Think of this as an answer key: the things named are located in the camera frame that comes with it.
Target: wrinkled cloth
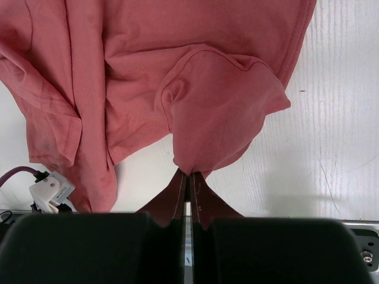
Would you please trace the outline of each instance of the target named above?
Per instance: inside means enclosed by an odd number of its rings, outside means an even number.
[[[0,79],[32,163],[109,211],[114,165],[173,134],[189,174],[236,161],[284,89],[315,0],[2,0]]]

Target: purple cable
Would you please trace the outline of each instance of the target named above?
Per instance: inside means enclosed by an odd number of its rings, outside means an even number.
[[[31,173],[33,176],[38,174],[38,170],[34,170],[31,167],[15,167],[14,169],[10,170],[8,173],[5,173],[2,177],[0,177],[0,187],[12,176],[14,176],[16,173],[19,172],[28,172]]]

